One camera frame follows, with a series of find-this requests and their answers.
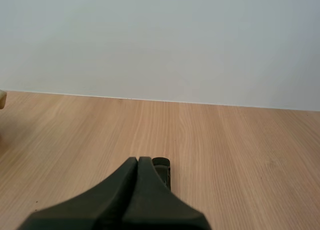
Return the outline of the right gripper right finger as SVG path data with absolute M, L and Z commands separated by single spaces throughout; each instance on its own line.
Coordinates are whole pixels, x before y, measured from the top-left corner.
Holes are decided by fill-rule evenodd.
M 170 162 L 140 157 L 132 197 L 122 217 L 123 230 L 210 230 L 205 215 L 190 207 L 164 182 L 170 181 Z

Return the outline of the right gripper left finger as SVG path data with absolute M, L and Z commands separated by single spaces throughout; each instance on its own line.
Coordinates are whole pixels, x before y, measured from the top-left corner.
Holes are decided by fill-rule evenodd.
M 59 204 L 33 212 L 20 230 L 111 230 L 132 197 L 138 161 L 128 158 L 105 180 Z

